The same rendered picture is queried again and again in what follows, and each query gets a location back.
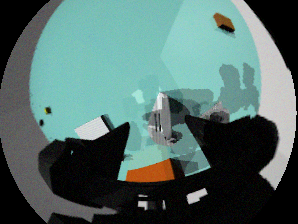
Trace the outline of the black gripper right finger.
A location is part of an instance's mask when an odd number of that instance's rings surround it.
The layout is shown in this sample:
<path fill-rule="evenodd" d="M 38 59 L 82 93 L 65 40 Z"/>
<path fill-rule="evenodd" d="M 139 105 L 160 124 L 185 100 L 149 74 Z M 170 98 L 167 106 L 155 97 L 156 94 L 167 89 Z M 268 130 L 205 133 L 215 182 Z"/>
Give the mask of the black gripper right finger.
<path fill-rule="evenodd" d="M 210 167 L 213 167 L 213 165 L 221 163 L 220 157 L 223 152 L 226 152 L 230 141 L 233 141 L 237 129 L 241 129 L 243 125 L 250 123 L 250 115 L 245 115 L 245 117 L 230 121 L 227 124 L 189 115 L 185 115 L 184 120 L 193 137 L 196 137 L 194 140 L 197 140 L 198 145 L 200 145 Z"/>

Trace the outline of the small yellow block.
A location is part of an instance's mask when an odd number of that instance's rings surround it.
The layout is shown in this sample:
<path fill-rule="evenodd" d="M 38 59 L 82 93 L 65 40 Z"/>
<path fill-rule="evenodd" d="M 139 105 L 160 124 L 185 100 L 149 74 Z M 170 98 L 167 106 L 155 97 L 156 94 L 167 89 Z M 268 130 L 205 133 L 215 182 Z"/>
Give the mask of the small yellow block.
<path fill-rule="evenodd" d="M 48 107 L 45 107 L 45 113 L 47 113 L 47 115 L 49 115 L 49 113 L 51 113 L 51 109 L 49 109 Z"/>

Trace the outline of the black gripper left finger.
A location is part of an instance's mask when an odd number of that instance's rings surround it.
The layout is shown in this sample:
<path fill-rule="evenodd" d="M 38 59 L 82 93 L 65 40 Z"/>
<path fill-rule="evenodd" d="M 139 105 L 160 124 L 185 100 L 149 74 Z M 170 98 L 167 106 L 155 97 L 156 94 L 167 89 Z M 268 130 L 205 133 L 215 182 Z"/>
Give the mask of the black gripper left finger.
<path fill-rule="evenodd" d="M 65 137 L 68 141 L 69 147 L 72 147 L 74 153 L 84 153 L 85 156 L 92 157 L 94 163 L 98 167 L 104 169 L 109 179 L 118 180 L 118 173 L 120 173 L 122 156 L 126 148 L 126 141 L 129 139 L 129 123 L 118 125 L 113 131 L 104 133 L 96 140 L 72 139 L 72 137 Z"/>

